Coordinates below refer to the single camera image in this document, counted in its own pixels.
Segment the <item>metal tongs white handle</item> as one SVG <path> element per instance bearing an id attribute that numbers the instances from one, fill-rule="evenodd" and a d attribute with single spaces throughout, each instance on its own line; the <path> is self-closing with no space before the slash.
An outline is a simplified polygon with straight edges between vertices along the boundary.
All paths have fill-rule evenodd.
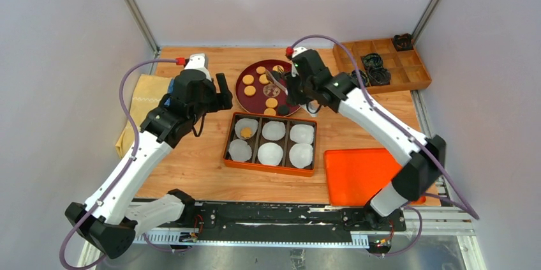
<path id="1" fill-rule="evenodd" d="M 286 95 L 288 95 L 287 88 L 281 83 L 281 74 L 274 70 L 266 70 L 265 76 L 267 77 L 267 80 L 274 84 L 276 87 L 278 87 L 282 92 L 284 92 Z"/>

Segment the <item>orange compartment cookie box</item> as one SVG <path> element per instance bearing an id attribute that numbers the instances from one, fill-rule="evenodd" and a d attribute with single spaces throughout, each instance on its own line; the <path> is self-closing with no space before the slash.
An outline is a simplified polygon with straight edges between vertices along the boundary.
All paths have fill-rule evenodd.
<path id="1" fill-rule="evenodd" d="M 307 119 L 235 112 L 223 160 L 227 167 L 311 177 L 317 123 Z"/>

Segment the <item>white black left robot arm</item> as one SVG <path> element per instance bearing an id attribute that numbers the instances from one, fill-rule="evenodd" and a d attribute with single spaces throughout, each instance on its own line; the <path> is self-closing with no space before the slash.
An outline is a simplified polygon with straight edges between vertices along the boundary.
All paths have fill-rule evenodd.
<path id="1" fill-rule="evenodd" d="M 160 99 L 137 126 L 129 151 L 106 181 L 83 203 L 72 202 L 65 216 L 78 234 L 99 249 L 104 256 L 116 259 L 133 241 L 164 223 L 175 222 L 189 227 L 195 220 L 195 200 L 178 189 L 164 197 L 130 208 L 133 197 L 162 159 L 172 152 L 181 139 L 192 133 L 198 137 L 197 122 L 208 113 L 232 108 L 232 93 L 223 73 L 212 78 L 204 53 L 173 62 L 183 66 L 172 81 L 172 88 Z"/>

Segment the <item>swirl butter cookie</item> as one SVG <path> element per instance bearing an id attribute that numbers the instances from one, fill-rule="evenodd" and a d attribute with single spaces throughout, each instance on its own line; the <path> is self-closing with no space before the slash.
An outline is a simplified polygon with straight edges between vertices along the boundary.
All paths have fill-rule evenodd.
<path id="1" fill-rule="evenodd" d="M 251 128 L 245 127 L 240 131 L 240 137 L 242 139 L 250 139 L 253 136 L 253 130 Z"/>

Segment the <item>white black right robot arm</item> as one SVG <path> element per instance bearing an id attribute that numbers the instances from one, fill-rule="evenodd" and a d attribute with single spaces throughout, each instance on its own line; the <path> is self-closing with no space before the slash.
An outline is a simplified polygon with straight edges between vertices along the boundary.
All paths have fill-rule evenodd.
<path id="1" fill-rule="evenodd" d="M 352 120 L 374 137 L 400 164 L 399 172 L 367 203 L 366 225 L 380 230 L 390 214 L 417 200 L 442 175 L 446 142 L 407 125 L 381 106 L 347 73 L 332 75 L 313 49 L 288 47 L 292 69 L 283 74 L 287 100 L 316 115 L 316 106 L 328 107 Z"/>

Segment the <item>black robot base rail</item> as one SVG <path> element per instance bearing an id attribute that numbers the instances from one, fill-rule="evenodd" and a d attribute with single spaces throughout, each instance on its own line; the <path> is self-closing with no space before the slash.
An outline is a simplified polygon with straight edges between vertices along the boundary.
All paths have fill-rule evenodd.
<path id="1" fill-rule="evenodd" d="M 361 208 L 318 204 L 190 202 L 181 214 L 163 200 L 130 205 L 119 223 L 100 218 L 87 236 L 110 258 L 134 243 L 179 246 L 360 248 L 384 254 L 398 237 L 473 236 L 468 215 L 453 207 L 395 211 L 370 221 Z"/>

